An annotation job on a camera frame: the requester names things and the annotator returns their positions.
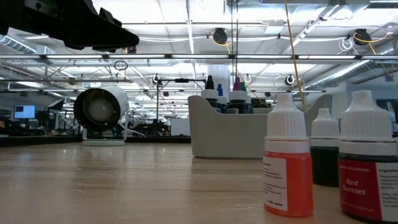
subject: black bottle cap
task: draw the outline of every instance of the black bottle cap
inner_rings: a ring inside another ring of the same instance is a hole
[[[214,82],[213,82],[213,77],[211,75],[207,76],[205,89],[214,90]]]

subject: food coloring bottle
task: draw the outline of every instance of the food coloring bottle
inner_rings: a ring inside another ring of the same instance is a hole
[[[253,109],[253,107],[251,105],[251,96],[249,96],[249,95],[246,96],[245,104],[248,106],[247,114],[253,114],[254,113],[254,109]]]
[[[226,114],[227,99],[225,96],[223,96],[223,87],[221,86],[221,84],[218,84],[217,91],[218,91],[218,103],[220,104],[221,113]]]
[[[398,223],[398,152],[388,111],[356,91],[341,115],[340,206],[366,223]]]
[[[338,146],[340,132],[337,120],[328,108],[319,109],[318,117],[312,121],[311,157],[313,183],[327,187],[338,187]]]
[[[242,85],[239,77],[235,78],[234,88],[229,93],[229,102],[227,105],[228,114],[243,114],[245,113],[246,92],[242,90]]]
[[[290,93],[278,95],[268,114],[266,152],[262,158],[264,206],[288,217],[313,214],[312,163],[304,113]]]
[[[205,98],[216,112],[221,112],[221,105],[217,103],[218,91],[214,89],[213,77],[211,75],[207,77],[205,89],[201,91],[201,97]]]

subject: purple bottle cap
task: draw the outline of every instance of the purple bottle cap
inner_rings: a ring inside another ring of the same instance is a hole
[[[241,90],[242,90],[241,80],[239,79],[239,77],[236,77],[235,82],[234,82],[233,91],[241,91]]]

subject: table surface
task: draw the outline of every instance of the table surface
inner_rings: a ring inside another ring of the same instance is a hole
[[[192,157],[189,144],[0,149],[0,223],[360,223],[338,189],[314,186],[315,214],[264,210],[261,161]]]

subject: white bottle cap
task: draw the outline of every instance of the white bottle cap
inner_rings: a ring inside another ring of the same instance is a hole
[[[332,118],[328,108],[319,109],[318,117],[312,121],[311,137],[313,139],[337,139],[340,137],[338,122]]]
[[[290,93],[278,95],[276,107],[268,114],[266,140],[308,140],[304,113],[293,104]]]
[[[244,103],[248,103],[248,104],[251,105],[251,96],[247,95],[246,96],[246,102],[244,102]]]
[[[243,100],[246,101],[246,95],[247,93],[245,91],[231,91],[229,93],[229,101],[231,100]]]
[[[218,101],[217,103],[221,104],[221,105],[226,105],[227,104],[227,99],[225,96],[219,96],[218,97]]]
[[[369,90],[356,91],[341,115],[342,141],[394,141],[388,111],[381,109]]]
[[[218,91],[217,90],[202,90],[200,96],[204,99],[214,99],[218,100]]]

